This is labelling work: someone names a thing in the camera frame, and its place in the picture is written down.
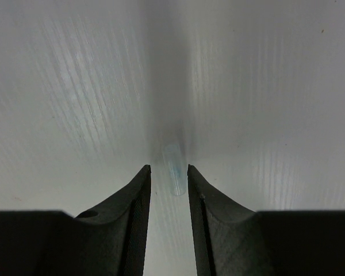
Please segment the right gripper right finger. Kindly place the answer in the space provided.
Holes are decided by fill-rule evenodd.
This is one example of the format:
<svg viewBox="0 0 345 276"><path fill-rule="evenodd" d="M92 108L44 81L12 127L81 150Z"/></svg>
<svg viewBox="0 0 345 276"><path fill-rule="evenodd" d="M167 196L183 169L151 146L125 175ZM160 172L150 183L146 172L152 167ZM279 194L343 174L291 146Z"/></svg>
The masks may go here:
<svg viewBox="0 0 345 276"><path fill-rule="evenodd" d="M254 212L187 181L198 275L345 275L345 210Z"/></svg>

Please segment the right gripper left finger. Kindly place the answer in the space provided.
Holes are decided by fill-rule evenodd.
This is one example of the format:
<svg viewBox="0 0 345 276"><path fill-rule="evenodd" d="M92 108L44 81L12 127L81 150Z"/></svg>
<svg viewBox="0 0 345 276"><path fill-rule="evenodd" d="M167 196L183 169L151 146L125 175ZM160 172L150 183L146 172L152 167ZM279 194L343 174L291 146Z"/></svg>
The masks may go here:
<svg viewBox="0 0 345 276"><path fill-rule="evenodd" d="M0 211L0 275L142 275L151 168L76 217Z"/></svg>

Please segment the transparent blue pen cap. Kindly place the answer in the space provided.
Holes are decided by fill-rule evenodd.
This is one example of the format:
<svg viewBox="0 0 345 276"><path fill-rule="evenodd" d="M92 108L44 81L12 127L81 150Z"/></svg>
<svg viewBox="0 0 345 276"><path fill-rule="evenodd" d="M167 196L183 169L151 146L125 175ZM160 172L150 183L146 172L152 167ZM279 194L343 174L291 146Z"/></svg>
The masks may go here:
<svg viewBox="0 0 345 276"><path fill-rule="evenodd" d="M182 196L187 190L186 162L178 143L169 144L163 148L162 157L168 171L171 192Z"/></svg>

